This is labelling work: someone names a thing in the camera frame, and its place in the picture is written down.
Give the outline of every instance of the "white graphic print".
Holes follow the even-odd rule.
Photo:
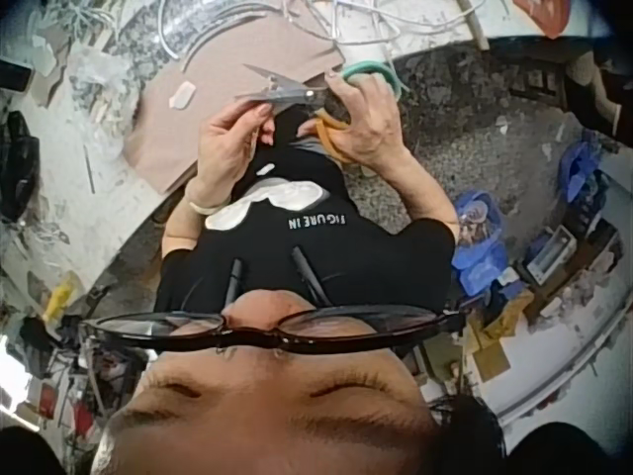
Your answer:
[[[294,181],[262,186],[253,192],[248,192],[235,203],[210,215],[205,220],[208,230],[228,231],[239,225],[248,214],[251,203],[269,200],[270,203],[288,211],[303,211],[316,203],[325,195],[325,191],[312,181]]]
[[[345,215],[334,215],[332,213],[317,215],[303,215],[292,220],[288,220],[290,230],[300,230],[302,228],[313,228],[316,226],[340,226],[345,225]]]

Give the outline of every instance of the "fingernail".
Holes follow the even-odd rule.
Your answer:
[[[261,117],[265,117],[268,114],[270,114],[270,111],[272,110],[273,110],[272,104],[262,104],[261,106],[257,108],[257,114],[259,114]]]

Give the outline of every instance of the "red object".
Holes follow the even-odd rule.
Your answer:
[[[513,0],[550,40],[557,39],[570,22],[570,0]]]
[[[42,383],[40,391],[40,404],[38,405],[38,414],[43,418],[52,420],[55,415],[55,407],[57,406],[57,391],[47,383]]]
[[[85,438],[86,433],[88,433],[88,430],[90,430],[94,424],[92,414],[90,414],[88,408],[86,408],[86,405],[83,403],[73,405],[72,414],[75,417],[75,433]]]

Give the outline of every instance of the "gray floor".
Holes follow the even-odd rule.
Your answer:
[[[472,47],[445,47],[397,62],[410,88],[401,100],[407,146],[454,199],[469,189],[492,193],[505,213],[508,251],[519,255],[557,221],[559,159],[581,135],[570,114],[511,97],[512,70]],[[346,172],[361,213],[396,233],[408,223],[398,195],[379,177]],[[156,279],[148,271],[162,228],[145,223],[110,270],[118,282],[99,314],[147,310]]]

